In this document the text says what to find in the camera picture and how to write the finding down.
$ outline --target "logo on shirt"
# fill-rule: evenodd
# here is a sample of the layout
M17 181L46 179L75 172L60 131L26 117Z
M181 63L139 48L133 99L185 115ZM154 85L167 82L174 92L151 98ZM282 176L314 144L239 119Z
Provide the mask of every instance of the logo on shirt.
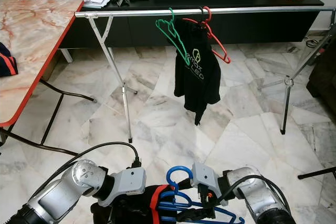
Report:
M199 62L201 61L201 54L199 53L199 50L194 48L193 56L191 57L189 54L187 54L187 57L190 61L190 66L186 66L186 68L189 68L197 78L203 81L204 75L202 74L202 67L199 65Z

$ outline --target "marble floor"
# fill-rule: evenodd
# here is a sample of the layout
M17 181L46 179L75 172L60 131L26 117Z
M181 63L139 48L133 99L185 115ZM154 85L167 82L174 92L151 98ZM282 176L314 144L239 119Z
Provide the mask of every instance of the marble floor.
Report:
M200 126L183 108L174 90L172 47L116 48L114 56L129 93L134 146L146 169L147 185L165 183L175 165L194 161L217 173L252 165L285 193L297 224L336 223L336 181L331 174L298 180L297 175L336 165L336 127L326 106L305 89L313 67L295 79L286 135L279 132L285 87L261 89L282 80L307 51L301 44L228 45L232 63L220 62L221 100L208 105ZM97 103L65 97L46 144L80 152L108 141L127 141L121 88L101 50L77 49L74 62L60 60L50 83L71 92L93 95ZM13 132L39 142L58 94L38 85ZM9 138L0 148L0 223L27 201L37 187L70 156L39 150ZM110 146L86 155L110 172L130 166L132 151ZM174 174L182 180L184 173ZM197 192L188 192L196 198ZM82 197L62 223L93 223ZM226 209L254 223L245 203L234 199Z

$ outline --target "black tv cabinet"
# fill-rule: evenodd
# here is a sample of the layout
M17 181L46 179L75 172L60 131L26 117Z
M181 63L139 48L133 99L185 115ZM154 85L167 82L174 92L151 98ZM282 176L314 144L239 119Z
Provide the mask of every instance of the black tv cabinet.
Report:
M158 10L187 9L208 6L261 7L261 6L322 6L320 0L148 0L132 2L131 6L119 8L108 4L102 9L82 8L81 11L100 10ZM241 13L213 15L210 23L214 34L224 44L302 41L319 12ZM165 46L165 37L155 26L158 18L115 17L106 39L108 47ZM96 19L103 31L107 18ZM99 47L93 30L85 18L76 18L59 48Z

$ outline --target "blue hanger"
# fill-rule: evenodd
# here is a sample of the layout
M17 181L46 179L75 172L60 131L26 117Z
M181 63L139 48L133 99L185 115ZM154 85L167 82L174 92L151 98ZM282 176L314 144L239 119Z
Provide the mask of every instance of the blue hanger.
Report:
M185 211L187 208L191 207L191 206L197 206L197 207L202 207L202 203L200 202L194 202L191 201L190 197L187 194L184 194L182 192L179 191L179 185L171 180L171 174L177 170L183 170L185 172L188 173L189 175L189 179L193 179L193 173L192 171L185 167L185 166L174 166L172 168L170 168L167 172L166 175L166 179L167 182L170 186L174 187L173 191L165 191L163 193L160 194L160 199L163 199L167 196L180 196L184 199L186 199L187 203L179 203L175 201L175 198L173 198L172 202L170 201L161 201L159 202L159 206L158 209L160 210L168 210L168 211ZM229 215L231 216L231 220L230 222L223 222L223 221L212 221L212 220L194 220L194 221L185 221L185 222L191 222L191 223L204 223L204 224L234 224L237 216L232 213L229 212L223 208L219 208L219 207L214 207L215 211L221 212L223 214ZM244 224L245 221L242 217L238 218L240 222L238 222L237 224ZM162 216L161 217L162 221L171 221L171 222L176 222L176 218L175 217L167 217L167 216Z
M185 63L189 66L190 65L190 61L189 58L187 57L187 51L185 50L184 44L180 39L179 33L176 31L175 27L174 27L174 12L173 9L169 8L169 10L172 12L172 18L171 20L168 22L167 20L164 19L157 19L155 21L155 25L156 27L164 34L164 36L166 36L170 42L176 47L176 49L178 50L178 52L180 53L180 55L182 56L182 58L184 59ZM167 28L168 28L168 33L166 33L162 28L161 28L161 24L166 24ZM180 43L180 45L182 46L182 49L180 49L177 44L174 42L174 40L170 37L173 36L174 39L177 39Z

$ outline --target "red table edge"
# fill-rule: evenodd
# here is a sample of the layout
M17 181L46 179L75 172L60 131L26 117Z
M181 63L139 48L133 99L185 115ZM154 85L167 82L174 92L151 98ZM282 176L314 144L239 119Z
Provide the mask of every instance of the red table edge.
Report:
M83 4L84 4L84 1L81 2L81 4L79 5L79 7L77 8L77 10L75 12L80 11L80 9L82 8ZM51 51L50 55L48 56L46 62L43 64L43 66L42 66L40 72L38 73L37 77L35 78L35 80L31 84L30 88L28 89L28 92L26 93L25 97L23 98L23 101L21 102L19 108L17 109L17 111L15 112L15 114L13 115L13 117L10 120L8 120L7 122L0 123L0 127L11 126L12 124L14 124L17 121L17 119L19 118L19 116L22 113L22 110L25 108L25 106L26 106L26 104L27 104L27 102L28 102L31 94L33 93L33 91L36 88L38 82L40 81L42 75L44 74L44 71L48 67L51 59L53 58L56 50L58 49L59 45L61 44L61 42L64 39L65 35L67 34L68 30L70 29L72 23L75 21L75 18L76 17L75 17L75 14L74 14L73 17L71 18L68 26L65 28L65 30L62 33L62 35L59 37L56 45L54 46L53 50Z

